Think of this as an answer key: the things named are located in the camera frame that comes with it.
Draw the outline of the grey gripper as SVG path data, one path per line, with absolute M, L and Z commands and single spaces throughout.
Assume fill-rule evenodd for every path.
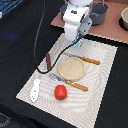
M 78 29 L 78 40 L 82 39 L 89 31 L 92 26 L 92 20 L 87 16 Z

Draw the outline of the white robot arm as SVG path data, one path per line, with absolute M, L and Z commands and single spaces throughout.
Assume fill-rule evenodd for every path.
M 93 0 L 69 0 L 63 15 L 64 31 L 67 40 L 74 41 L 87 34 L 92 25 L 89 14 Z

